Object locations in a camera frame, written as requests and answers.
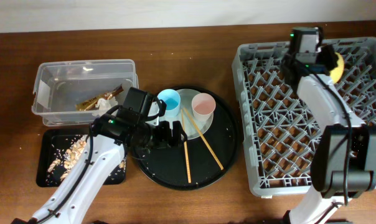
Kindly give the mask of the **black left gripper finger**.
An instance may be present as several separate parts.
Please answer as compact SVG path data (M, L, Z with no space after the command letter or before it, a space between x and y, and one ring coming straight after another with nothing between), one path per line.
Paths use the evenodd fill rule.
M180 121L174 121L172 123L173 129L172 129L172 147L179 147L182 146L187 141L187 134L184 131L184 128L182 127L182 124Z
M169 139L171 135L170 125L168 121L161 121L159 123L159 147L167 148L169 146Z

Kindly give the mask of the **white tissue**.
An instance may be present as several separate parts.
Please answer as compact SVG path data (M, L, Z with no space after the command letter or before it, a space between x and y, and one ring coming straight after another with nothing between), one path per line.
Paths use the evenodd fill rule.
M94 110L92 115L93 116L102 116L112 107L118 105L118 102L115 97L106 100L104 98L100 98L97 103L95 104Z

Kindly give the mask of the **gold snack wrapper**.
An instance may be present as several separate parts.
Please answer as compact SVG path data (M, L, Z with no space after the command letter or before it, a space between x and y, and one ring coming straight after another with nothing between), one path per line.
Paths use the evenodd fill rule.
M100 95L95 96L95 97L93 97L93 98L91 98L89 100L85 100L84 102L75 105L76 110L77 111L92 110L95 107L95 105L98 103L98 101L100 99L110 100L111 98L113 98L113 97L117 96L118 94L120 94L122 91L123 91L123 87L120 85L120 86L116 87L112 91L106 92L104 94L100 94Z

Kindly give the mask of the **pink plastic cup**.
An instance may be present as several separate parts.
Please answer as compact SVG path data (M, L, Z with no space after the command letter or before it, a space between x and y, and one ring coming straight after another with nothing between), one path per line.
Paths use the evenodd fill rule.
M215 99L208 93L199 93L191 102L194 117L198 121L207 121L216 108Z

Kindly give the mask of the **yellow bowl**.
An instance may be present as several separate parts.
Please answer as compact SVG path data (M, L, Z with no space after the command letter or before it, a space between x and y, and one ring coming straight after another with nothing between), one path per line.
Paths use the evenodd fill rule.
M336 84L342 78L343 73L344 73L344 59L341 54L336 53L336 55L337 55L337 67L335 67L329 72L329 76L333 84Z

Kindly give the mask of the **peanut shell food scraps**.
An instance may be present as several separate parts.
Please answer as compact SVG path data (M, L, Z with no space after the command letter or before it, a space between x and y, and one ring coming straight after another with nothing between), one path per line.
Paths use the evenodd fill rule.
M88 137L86 134L71 136L57 136L51 143L49 164L45 168L45 186L59 186L69 175L74 165L78 162L84 151Z

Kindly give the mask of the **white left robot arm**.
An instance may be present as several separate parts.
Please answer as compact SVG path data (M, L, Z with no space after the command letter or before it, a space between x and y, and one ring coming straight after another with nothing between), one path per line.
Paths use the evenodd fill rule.
M78 162L29 223L81 223L112 171L137 147L181 146L187 141L180 122L147 123L150 117L114 106L89 126L88 143Z

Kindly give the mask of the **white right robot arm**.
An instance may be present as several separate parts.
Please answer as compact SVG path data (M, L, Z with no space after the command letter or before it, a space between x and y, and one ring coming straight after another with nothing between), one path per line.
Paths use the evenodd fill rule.
M281 72L322 131L310 165L311 187L285 223L325 223L341 206L376 186L376 126L369 126L335 88L344 60L333 47L295 47Z

